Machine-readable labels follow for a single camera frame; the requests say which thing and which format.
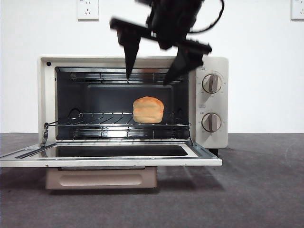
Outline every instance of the open oven door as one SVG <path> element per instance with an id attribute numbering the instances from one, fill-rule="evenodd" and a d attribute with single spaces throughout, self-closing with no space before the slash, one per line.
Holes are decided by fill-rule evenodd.
<path id="1" fill-rule="evenodd" d="M 1 167 L 220 166 L 222 160 L 192 141 L 57 142 L 0 157 Z"/>

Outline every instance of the black cable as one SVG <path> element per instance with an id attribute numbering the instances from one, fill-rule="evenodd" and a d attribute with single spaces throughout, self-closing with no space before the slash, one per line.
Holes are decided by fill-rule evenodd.
<path id="1" fill-rule="evenodd" d="M 220 0 L 220 2 L 222 3 L 222 9 L 219 12 L 218 18 L 213 23 L 211 23 L 209 25 L 209 27 L 201 29 L 201 30 L 198 30 L 198 31 L 190 31 L 189 33 L 201 33 L 201 32 L 208 31 L 209 29 L 212 29 L 213 26 L 215 26 L 218 23 L 219 19 L 222 17 L 222 14 L 224 12 L 224 8 L 225 8 L 224 0 Z"/>

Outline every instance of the bread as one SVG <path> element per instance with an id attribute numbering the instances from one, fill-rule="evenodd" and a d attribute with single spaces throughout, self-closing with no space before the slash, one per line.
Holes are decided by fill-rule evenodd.
<path id="1" fill-rule="evenodd" d="M 133 119 L 135 122 L 155 124 L 162 121 L 163 103 L 150 96 L 139 98 L 133 103 Z"/>

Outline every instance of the control knob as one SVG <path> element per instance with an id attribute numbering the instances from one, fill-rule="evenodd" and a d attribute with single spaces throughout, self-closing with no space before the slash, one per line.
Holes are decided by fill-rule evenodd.
<path id="1" fill-rule="evenodd" d="M 207 132 L 216 132 L 221 126 L 221 119 L 218 115 L 214 113 L 206 114 L 202 121 L 201 125 Z"/>
<path id="2" fill-rule="evenodd" d="M 202 81 L 203 89 L 210 94 L 216 93 L 222 86 L 222 80 L 217 74 L 209 74 Z"/>

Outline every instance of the wall outlet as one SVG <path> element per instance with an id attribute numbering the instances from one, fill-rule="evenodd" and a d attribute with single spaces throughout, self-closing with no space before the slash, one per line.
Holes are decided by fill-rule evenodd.
<path id="1" fill-rule="evenodd" d="M 291 20 L 304 20 L 304 0 L 291 0 Z"/>
<path id="2" fill-rule="evenodd" d="M 99 20 L 99 0 L 77 0 L 78 20 Z"/>

